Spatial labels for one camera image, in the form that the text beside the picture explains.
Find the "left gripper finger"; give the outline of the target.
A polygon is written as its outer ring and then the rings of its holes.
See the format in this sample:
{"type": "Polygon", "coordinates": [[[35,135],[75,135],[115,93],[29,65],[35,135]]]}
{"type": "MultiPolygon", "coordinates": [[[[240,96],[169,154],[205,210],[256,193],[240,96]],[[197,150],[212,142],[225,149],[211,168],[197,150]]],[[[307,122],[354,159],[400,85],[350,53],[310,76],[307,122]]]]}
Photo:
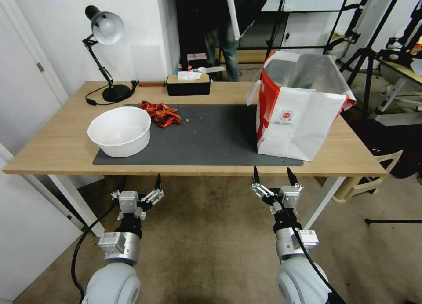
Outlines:
{"type": "Polygon", "coordinates": [[[141,208],[143,212],[151,209],[164,197],[164,191],[161,188],[161,184],[161,175],[158,173],[155,182],[155,189],[141,198],[141,208]]]}
{"type": "Polygon", "coordinates": [[[120,195],[125,190],[126,183],[127,183],[127,175],[123,176],[123,178],[119,181],[117,185],[117,189],[110,193],[113,201],[115,200],[118,201],[120,195]]]}

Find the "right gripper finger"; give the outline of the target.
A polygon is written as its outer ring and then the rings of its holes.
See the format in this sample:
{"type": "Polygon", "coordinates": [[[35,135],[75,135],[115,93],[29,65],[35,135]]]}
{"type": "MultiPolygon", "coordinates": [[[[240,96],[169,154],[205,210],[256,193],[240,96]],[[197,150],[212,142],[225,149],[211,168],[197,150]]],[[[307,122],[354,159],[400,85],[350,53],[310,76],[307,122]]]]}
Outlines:
{"type": "Polygon", "coordinates": [[[298,182],[297,176],[289,167],[287,167],[287,176],[290,182],[290,186],[288,187],[288,190],[286,190],[286,195],[300,195],[300,192],[304,186],[298,182]]]}
{"type": "Polygon", "coordinates": [[[251,190],[267,205],[272,206],[275,202],[275,194],[260,183],[257,167],[254,166],[251,190]]]}

